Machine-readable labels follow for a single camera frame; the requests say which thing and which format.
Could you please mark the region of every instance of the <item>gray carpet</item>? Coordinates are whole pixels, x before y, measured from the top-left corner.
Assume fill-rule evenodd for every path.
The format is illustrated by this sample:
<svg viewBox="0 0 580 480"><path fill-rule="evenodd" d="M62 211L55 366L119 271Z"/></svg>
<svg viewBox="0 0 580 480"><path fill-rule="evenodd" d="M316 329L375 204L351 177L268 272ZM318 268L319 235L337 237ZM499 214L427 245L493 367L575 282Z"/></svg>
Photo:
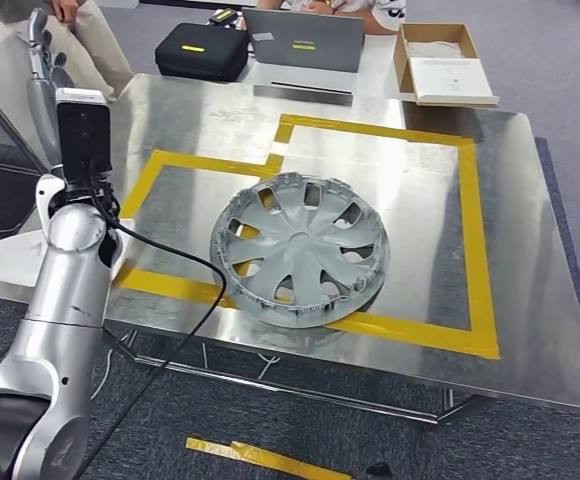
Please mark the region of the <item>gray carpet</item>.
<svg viewBox="0 0 580 480"><path fill-rule="evenodd" d="M575 285L580 287L550 152L544 140L538 140L538 148L556 203ZM14 336L24 310L0 302L0 353ZM175 343L142 335L138 348L167 356ZM98 377L104 353L102 349ZM201 366L202 358L195 339L181 360ZM262 367L253 354L212 346L208 363L213 369L248 376L256 376ZM146 372L114 357L108 383L93 405L91 448L141 385ZM267 378L403 406L438 409L441 401L435 389L312 362L284 359L269 370ZM387 462L396 479L580 479L580 414L496 402L451 428L426 433L402 420L169 372L128 415L83 478L293 478L186 450L188 435L218 443L239 440L356 479L364 478L367 466L378 461Z"/></svg>
<svg viewBox="0 0 580 480"><path fill-rule="evenodd" d="M0 165L15 167L20 171L36 173L36 168L32 165L18 147L0 143Z"/></svg>

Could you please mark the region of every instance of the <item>khaki pants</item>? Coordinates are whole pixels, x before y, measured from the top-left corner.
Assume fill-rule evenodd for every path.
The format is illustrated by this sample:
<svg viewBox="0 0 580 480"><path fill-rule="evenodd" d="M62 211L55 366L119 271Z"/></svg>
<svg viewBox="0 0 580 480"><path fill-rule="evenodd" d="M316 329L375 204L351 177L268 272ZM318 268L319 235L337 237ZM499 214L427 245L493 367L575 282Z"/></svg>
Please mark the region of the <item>khaki pants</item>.
<svg viewBox="0 0 580 480"><path fill-rule="evenodd" d="M10 25L28 42L27 20ZM63 52L67 57L65 69L79 88L103 92L106 98L118 97L133 74L114 34L95 3L87 0L77 10L73 31L48 16L46 30L52 34L52 58Z"/></svg>

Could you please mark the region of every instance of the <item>robotic arm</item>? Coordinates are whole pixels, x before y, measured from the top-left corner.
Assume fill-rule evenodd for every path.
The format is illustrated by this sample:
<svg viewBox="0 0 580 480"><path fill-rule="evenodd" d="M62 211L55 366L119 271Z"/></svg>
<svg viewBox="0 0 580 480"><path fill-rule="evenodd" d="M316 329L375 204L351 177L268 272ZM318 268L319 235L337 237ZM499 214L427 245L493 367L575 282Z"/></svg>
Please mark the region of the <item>robotic arm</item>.
<svg viewBox="0 0 580 480"><path fill-rule="evenodd" d="M0 480L66 480L85 451L94 361L120 251L117 233L90 193L94 187L115 219L119 206L107 179L110 113L103 95L61 89L55 110L55 86L70 86L69 78L53 75L57 65L47 53L42 12L35 11L30 24L31 108L48 159L63 166L64 178L44 175L37 184L48 250L33 300L0 363Z"/></svg>

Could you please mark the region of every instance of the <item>laptop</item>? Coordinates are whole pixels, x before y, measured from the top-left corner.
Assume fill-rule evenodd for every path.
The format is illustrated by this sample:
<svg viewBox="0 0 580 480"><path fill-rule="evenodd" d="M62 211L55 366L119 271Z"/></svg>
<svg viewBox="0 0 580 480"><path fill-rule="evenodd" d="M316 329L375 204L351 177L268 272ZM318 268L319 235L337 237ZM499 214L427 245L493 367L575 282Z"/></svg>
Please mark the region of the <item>laptop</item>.
<svg viewBox="0 0 580 480"><path fill-rule="evenodd" d="M356 72L363 20L354 17L244 8L257 61Z"/></svg>

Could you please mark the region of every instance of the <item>cardboard box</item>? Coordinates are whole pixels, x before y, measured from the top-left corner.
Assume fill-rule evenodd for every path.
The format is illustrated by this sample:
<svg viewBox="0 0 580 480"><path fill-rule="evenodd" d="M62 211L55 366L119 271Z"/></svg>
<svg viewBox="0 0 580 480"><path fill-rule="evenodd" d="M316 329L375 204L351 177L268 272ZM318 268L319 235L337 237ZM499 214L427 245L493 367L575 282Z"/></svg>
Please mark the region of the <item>cardboard box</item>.
<svg viewBox="0 0 580 480"><path fill-rule="evenodd" d="M408 48L412 42L457 44L463 59L415 58ZM397 33L394 66L399 91L414 94L418 105L496 107L499 103L463 24L404 23Z"/></svg>

